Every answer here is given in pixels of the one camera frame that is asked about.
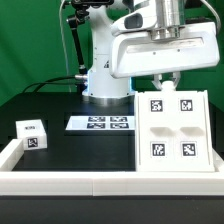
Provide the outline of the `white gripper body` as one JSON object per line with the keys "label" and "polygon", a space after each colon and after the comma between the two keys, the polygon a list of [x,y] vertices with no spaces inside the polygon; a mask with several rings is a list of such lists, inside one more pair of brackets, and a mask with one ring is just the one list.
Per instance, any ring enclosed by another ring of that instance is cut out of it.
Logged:
{"label": "white gripper body", "polygon": [[117,36],[111,47],[110,74],[126,78],[179,72],[214,67],[219,59],[215,24],[187,24],[173,40],[152,40],[149,32]]}

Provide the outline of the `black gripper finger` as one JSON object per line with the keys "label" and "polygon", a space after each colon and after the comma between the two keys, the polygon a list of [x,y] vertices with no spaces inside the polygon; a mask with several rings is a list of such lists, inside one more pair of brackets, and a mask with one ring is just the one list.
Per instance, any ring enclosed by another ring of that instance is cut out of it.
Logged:
{"label": "black gripper finger", "polygon": [[173,82],[174,87],[178,86],[180,79],[181,79],[181,72],[180,71],[172,73],[172,82]]}
{"label": "black gripper finger", "polygon": [[155,86],[155,88],[157,90],[161,90],[162,89],[162,83],[161,83],[161,80],[162,80],[162,75],[161,74],[155,74],[153,76],[153,85]]}

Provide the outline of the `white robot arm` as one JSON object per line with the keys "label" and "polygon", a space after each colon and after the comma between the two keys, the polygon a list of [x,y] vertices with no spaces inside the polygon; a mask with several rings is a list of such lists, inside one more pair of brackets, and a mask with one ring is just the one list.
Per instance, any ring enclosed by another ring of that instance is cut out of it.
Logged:
{"label": "white robot arm", "polygon": [[114,0],[90,4],[93,63],[83,96],[107,105],[133,96],[131,79],[178,75],[219,61],[221,19],[187,21],[188,0]]}

